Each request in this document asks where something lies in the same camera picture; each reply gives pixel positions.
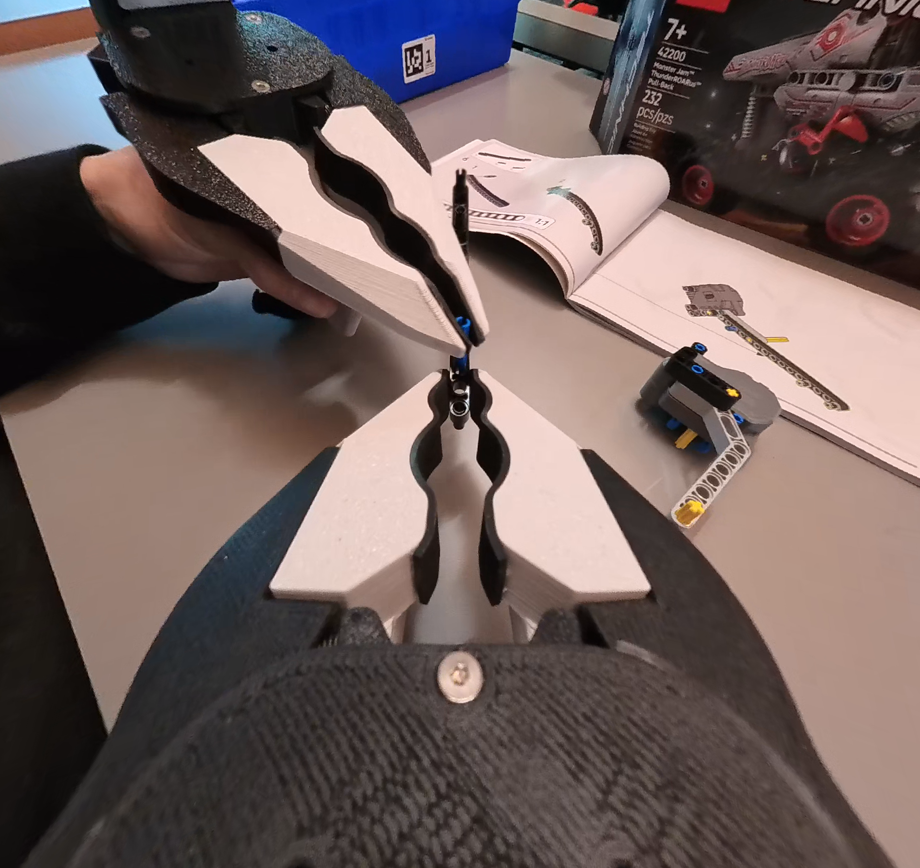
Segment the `person's left hand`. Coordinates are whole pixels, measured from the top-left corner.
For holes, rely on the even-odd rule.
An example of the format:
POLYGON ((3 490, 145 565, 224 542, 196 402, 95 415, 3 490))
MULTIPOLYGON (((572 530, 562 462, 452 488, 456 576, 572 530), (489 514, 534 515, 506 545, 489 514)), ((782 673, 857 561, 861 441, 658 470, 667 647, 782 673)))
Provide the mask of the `person's left hand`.
POLYGON ((160 273, 195 284, 248 278, 306 315, 328 319, 338 310, 334 299, 296 279, 244 233, 169 203, 132 147, 85 157, 79 175, 113 238, 160 273))

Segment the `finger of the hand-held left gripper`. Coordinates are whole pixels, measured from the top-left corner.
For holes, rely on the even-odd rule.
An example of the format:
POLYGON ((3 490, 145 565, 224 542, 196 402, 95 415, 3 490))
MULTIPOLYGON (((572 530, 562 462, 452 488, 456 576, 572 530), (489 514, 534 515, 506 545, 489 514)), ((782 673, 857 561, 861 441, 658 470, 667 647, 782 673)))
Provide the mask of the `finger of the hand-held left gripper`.
POLYGON ((444 346, 467 346, 458 315, 472 323, 471 348, 482 345, 485 308, 432 177, 367 107, 333 110, 316 128, 316 171, 327 196, 371 231, 386 266, 408 269, 444 346))
POLYGON ((292 276, 422 345, 442 353, 469 349, 420 272, 326 197, 293 144, 236 134, 199 151, 279 228, 282 264, 292 276))

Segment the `long black toy beam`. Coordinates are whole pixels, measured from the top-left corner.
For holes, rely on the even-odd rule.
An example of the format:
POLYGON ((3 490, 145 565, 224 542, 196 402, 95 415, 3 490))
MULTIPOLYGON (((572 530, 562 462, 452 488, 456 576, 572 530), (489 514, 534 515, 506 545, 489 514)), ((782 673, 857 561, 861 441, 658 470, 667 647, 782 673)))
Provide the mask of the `long black toy beam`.
MULTIPOLYGON (((467 172, 458 169, 455 172, 455 181, 451 202, 451 219, 454 234, 461 247, 466 260, 469 259, 469 194, 467 186, 467 172)), ((463 429, 470 415, 470 346, 466 348, 465 356, 450 358, 450 419, 454 428, 463 429)))

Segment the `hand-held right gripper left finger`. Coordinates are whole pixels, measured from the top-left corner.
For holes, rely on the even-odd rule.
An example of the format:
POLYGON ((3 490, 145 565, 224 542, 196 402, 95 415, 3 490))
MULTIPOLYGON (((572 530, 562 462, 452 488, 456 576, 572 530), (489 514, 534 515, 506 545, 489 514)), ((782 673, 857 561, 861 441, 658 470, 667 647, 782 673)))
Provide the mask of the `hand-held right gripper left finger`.
POLYGON ((429 484, 452 389, 432 372, 346 437, 270 582, 273 598, 372 609, 401 642, 430 601, 440 537, 429 484))

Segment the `black toy set box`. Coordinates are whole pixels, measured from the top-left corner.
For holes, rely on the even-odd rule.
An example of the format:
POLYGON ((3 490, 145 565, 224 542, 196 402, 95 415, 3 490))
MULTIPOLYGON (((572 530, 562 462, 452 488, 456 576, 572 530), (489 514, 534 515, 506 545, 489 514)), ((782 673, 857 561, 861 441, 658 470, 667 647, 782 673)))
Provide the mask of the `black toy set box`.
POLYGON ((918 288, 919 0, 629 0, 591 131, 685 206, 918 288))

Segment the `white instruction booklet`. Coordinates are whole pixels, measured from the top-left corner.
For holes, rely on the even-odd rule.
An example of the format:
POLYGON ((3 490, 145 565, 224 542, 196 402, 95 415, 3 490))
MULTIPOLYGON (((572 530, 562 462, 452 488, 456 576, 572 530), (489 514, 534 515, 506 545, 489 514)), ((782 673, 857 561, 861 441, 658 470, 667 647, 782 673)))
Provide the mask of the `white instruction booklet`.
POLYGON ((446 206, 461 170, 470 229, 539 254, 574 309, 661 355, 706 345, 789 421, 918 483, 918 310, 661 208, 649 158, 474 140, 432 164, 446 206))

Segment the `person's black sweatshirt torso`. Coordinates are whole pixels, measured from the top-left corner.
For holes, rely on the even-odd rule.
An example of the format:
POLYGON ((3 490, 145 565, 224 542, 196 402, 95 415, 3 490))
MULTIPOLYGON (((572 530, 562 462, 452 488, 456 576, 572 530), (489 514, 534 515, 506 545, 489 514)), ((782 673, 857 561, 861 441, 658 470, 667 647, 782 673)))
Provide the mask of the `person's black sweatshirt torso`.
POLYGON ((17 462, 1 430, 1 865, 20 866, 107 738, 17 462))

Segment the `grey toy brick assembly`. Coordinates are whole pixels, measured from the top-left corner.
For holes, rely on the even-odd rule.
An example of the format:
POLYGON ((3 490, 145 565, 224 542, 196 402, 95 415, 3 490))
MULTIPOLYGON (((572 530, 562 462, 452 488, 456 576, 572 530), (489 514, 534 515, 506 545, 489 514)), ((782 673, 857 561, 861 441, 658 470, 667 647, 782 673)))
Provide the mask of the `grey toy brick assembly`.
POLYGON ((762 434, 780 415, 773 391, 742 370, 719 367, 699 342, 665 358, 638 401, 676 434, 676 448, 697 445, 712 451, 706 469, 671 510, 681 529, 696 525, 751 458, 749 437, 762 434))

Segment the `person's left forearm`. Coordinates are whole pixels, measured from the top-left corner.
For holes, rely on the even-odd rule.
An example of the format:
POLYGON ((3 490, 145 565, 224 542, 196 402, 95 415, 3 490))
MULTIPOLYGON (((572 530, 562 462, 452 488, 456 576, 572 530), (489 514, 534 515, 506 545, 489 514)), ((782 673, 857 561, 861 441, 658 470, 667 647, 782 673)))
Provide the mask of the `person's left forearm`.
POLYGON ((1 392, 217 283, 186 283, 114 241, 79 168, 86 144, 1 168, 1 392))

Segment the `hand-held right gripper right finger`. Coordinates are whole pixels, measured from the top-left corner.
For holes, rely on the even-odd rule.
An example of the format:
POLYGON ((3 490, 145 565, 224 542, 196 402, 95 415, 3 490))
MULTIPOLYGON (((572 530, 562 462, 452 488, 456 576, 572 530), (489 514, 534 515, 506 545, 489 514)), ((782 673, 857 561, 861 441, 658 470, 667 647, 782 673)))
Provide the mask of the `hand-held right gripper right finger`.
POLYGON ((474 370, 470 413, 489 478, 479 538, 489 603, 531 639, 543 615, 637 600, 650 582, 579 445, 489 373, 474 370))

